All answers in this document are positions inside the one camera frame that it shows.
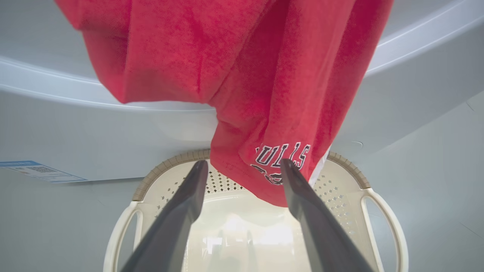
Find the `blue label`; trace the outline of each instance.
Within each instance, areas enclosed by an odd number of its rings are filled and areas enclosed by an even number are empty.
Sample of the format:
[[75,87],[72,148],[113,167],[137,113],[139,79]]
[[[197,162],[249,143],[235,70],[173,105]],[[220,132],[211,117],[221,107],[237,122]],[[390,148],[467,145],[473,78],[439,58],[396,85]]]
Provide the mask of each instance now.
[[87,181],[52,167],[45,166],[34,161],[0,162],[0,168],[9,169],[20,174],[50,182],[75,182]]

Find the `basket rim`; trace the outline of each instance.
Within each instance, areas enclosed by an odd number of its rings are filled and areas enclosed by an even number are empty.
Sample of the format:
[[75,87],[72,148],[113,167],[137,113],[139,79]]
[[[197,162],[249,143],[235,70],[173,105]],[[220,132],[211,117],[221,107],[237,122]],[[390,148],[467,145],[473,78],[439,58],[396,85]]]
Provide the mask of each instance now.
[[[165,172],[171,168],[194,161],[210,159],[210,149],[203,149],[198,151],[189,151],[180,155],[171,157],[151,170],[148,175],[141,181],[132,201],[142,201],[151,185]],[[327,160],[330,160],[342,168],[344,168],[356,181],[361,189],[371,188],[370,182],[366,179],[363,173],[347,158],[335,152],[329,152]]]

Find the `white laundry basket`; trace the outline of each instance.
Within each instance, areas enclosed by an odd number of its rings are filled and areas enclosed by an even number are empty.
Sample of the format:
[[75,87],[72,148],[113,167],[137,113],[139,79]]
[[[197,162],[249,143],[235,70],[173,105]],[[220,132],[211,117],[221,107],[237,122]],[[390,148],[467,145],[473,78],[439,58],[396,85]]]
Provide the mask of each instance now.
[[[137,215],[136,248],[198,160],[208,161],[209,176],[200,217],[188,237],[183,272],[311,271],[301,226],[289,210],[258,199],[213,168],[209,158],[210,150],[188,152],[164,161],[145,177],[113,229],[104,272],[117,271],[121,242],[133,215]],[[382,272],[365,204],[366,199],[373,200],[387,219],[395,240],[396,270],[408,271],[407,243],[395,214],[353,163],[330,152],[314,191],[370,267]]]

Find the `white washing machine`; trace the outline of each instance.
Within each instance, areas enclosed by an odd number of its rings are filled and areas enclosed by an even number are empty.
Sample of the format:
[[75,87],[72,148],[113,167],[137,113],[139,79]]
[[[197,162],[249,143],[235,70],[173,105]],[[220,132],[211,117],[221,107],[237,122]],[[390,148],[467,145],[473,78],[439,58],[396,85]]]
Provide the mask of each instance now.
[[[482,48],[484,1],[395,0],[333,151],[357,163],[482,91]],[[49,167],[64,178],[39,178],[62,182],[143,177],[208,148],[216,126],[207,105],[120,104],[53,1],[0,2],[0,167]]]

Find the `clothing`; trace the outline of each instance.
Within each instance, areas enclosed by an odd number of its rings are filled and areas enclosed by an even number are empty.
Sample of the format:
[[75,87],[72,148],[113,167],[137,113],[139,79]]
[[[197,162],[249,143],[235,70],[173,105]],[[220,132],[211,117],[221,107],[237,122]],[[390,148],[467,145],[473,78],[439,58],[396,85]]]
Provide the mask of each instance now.
[[306,179],[369,65],[391,0],[56,0],[122,103],[207,103],[211,163],[286,206],[279,162]]

